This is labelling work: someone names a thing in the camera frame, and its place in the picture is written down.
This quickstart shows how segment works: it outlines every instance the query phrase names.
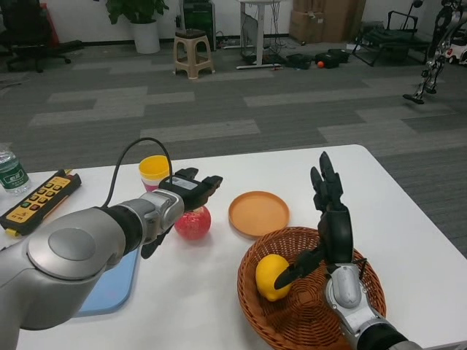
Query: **red ball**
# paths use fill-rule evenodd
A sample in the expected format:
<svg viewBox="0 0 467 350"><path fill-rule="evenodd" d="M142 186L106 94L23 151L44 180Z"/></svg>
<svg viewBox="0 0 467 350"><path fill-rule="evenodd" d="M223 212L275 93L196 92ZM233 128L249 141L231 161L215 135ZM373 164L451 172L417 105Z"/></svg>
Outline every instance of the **red ball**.
<svg viewBox="0 0 467 350"><path fill-rule="evenodd" d="M190 211L175 224L175 230L184 239L195 241L203 238L211 228L211 214L205 206Z"/></svg>

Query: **black chair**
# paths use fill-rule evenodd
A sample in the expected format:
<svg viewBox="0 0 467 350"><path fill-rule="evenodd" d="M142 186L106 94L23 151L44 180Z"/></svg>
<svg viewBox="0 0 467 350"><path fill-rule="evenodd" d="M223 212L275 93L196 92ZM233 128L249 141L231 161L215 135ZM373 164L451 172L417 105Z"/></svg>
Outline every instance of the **black chair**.
<svg viewBox="0 0 467 350"><path fill-rule="evenodd" d="M38 73L43 72L39 61L45 58L61 58L71 63L50 49L52 29L39 0L0 0L0 9L7 29L0 34L0 44L17 56L7 61L9 71L12 64L29 59L34 60Z"/></svg>
<svg viewBox="0 0 467 350"><path fill-rule="evenodd" d="M401 29L391 29L391 20L393 15L400 15L406 18L404 27ZM420 63L425 64L428 54L428 48L430 42L418 38L415 34L417 33L417 22L418 17L411 16L402 12L391 11L387 14L387 27L377 26L370 31L364 32L358 37L358 42L355 45L352 55L359 58L369 66L374 66L378 58L384 51L393 53L403 52L405 59L409 56L409 50L415 50L424 53L425 58L423 61L419 61L416 58L412 58ZM408 28L407 21L411 19L413 22L412 28ZM357 54L357 48L360 46L362 49L376 53L373 60L367 61L361 55Z"/></svg>

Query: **office chair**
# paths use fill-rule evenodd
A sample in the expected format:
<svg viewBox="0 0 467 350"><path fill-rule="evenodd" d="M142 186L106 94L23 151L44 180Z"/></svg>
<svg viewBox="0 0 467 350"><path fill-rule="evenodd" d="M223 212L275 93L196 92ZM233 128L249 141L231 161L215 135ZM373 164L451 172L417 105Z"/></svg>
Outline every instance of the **office chair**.
<svg viewBox="0 0 467 350"><path fill-rule="evenodd" d="M36 71L42 73L39 61L45 58L62 58L66 64L71 61L49 49L52 29L39 0L0 0L4 26L0 44L17 57L7 61L8 70L12 64L33 59Z"/></svg>

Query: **woven basket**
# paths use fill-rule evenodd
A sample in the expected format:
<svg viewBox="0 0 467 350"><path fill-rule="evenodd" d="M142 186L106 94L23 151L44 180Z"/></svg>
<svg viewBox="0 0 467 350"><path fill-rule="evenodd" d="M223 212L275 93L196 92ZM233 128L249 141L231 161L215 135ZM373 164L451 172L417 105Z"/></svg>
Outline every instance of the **woven basket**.
<svg viewBox="0 0 467 350"><path fill-rule="evenodd" d="M292 263L298 253L314 249L318 232L305 227L287 227L257 240L242 260L237 282L240 305L255 331L277 350L350 350L339 327L339 318L324 296L325 265L305 279L293 282L287 297L270 303L256 288L255 270L268 254L279 254ZM355 259L362 255L355 251ZM363 283L372 306L386 315L385 296L379 279L367 264Z"/></svg>

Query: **potted plant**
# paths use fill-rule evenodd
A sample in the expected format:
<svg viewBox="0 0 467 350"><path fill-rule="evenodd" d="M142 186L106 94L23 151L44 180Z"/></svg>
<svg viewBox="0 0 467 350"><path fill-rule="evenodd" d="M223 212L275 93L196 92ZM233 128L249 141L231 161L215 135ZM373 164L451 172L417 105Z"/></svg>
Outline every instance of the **potted plant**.
<svg viewBox="0 0 467 350"><path fill-rule="evenodd" d="M130 20L138 53L156 53L161 49L154 14L163 15L163 11L169 9L164 0L107 0L106 6L112 24L116 24L121 15Z"/></svg>

